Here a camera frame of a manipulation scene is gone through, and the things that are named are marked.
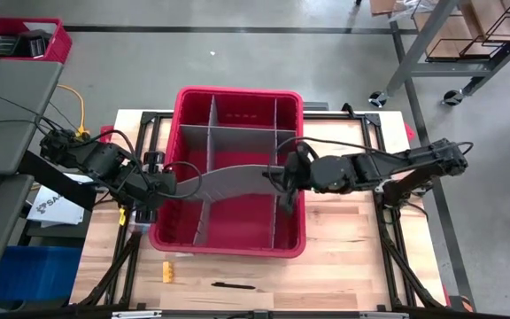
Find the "gray floor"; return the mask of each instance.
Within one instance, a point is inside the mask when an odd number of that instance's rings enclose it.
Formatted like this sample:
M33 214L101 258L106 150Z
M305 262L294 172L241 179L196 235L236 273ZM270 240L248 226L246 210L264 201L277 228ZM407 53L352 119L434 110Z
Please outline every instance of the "gray floor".
M2 0L0 14L61 17L66 24L227 27L388 27L350 0ZM410 21L399 22L411 27ZM389 35L84 34L61 81L87 105L87 127L113 124L120 108L172 108L176 92L206 84L293 89L306 101L338 109L349 102L369 110L367 96L382 89L398 66ZM405 37L410 44L413 36ZM510 315L510 64L462 105L437 102L468 79L414 81L432 140L472 141L470 168L444 179L444 190L480 312ZM77 101L57 90L53 102L78 124ZM404 89L387 110L413 125ZM51 118L66 124L54 110ZM431 198L426 205L435 214ZM455 286L437 218L430 229L444 283Z

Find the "yellow cable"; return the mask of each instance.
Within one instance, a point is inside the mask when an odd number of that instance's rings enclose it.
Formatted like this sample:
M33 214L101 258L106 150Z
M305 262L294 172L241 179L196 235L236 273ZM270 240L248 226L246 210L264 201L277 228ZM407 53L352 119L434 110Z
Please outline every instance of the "yellow cable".
M86 110L84 108L84 98L80 95L80 93L78 93L77 90L72 89L71 87L69 87L67 85L59 84L57 86L61 89L67 89L67 90L71 91L72 93L74 93L76 95L76 97L78 97L78 99L80 100L80 109L81 109L80 110L81 118L80 118L80 127L78 128L78 136L81 136L82 133L89 133L84 128L84 121L86 120Z

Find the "blue bin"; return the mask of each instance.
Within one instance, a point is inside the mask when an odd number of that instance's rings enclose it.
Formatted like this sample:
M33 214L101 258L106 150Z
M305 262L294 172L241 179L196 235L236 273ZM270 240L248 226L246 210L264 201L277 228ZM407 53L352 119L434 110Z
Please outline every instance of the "blue bin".
M81 248L8 246L0 262L0 300L69 297Z

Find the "yellow object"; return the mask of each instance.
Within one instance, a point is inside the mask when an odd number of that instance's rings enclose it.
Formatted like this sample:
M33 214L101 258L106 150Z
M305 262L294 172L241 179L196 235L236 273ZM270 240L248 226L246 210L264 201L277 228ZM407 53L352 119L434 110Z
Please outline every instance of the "yellow object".
M120 225L125 225L125 208L120 208Z
M80 100L80 113L81 113L80 126L78 127L78 132L77 132L76 135L77 136L81 136L82 133L88 133L89 134L89 131L84 128L84 121L86 120L86 109L85 109L85 106L84 106L84 98L81 96L80 93L78 93L77 90L72 89L71 87L69 87L67 85L59 84L57 86L59 88L61 88L61 89L67 89L67 90L71 91L72 93L74 93L74 95L76 95L78 100Z
M163 261L163 283L170 284L174 279L173 263L170 261Z

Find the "red basket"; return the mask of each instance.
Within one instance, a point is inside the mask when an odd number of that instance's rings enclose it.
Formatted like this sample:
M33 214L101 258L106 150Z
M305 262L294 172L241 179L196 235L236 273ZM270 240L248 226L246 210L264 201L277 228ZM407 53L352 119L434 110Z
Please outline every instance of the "red basket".
M211 113L214 107L217 115ZM208 166L218 169L244 164L267 165L271 152L246 152L244 145L238 145L237 148L243 151L237 151L229 144L222 145L225 151L219 151L217 140L212 142L215 146L210 151L213 153L211 159L205 148L193 149L189 138L183 134L183 126L195 126L200 131L206 127L218 128L224 133L226 130L251 128L245 131L266 135L269 130L274 130L302 136L303 101L297 93L275 90L188 87L178 94L165 163L188 161L202 173L208 170ZM284 164L285 160L286 154L279 154L278 165ZM195 176L192 169L184 166L174 167L174 171L179 182ZM207 217L204 216L203 205L202 201L166 201L149 233L153 247L169 252L278 258L294 258L305 249L305 200L302 191L292 215L281 210L273 195L244 195L216 201L210 204Z
M40 58L15 58L5 57L8 59L19 60L37 60L37 61L54 61L65 64L68 53L72 48L72 39L64 30L61 19L24 19L24 18L0 18L0 35L17 35L29 29L25 23L52 23L56 24L56 31L50 39L49 47L44 56Z

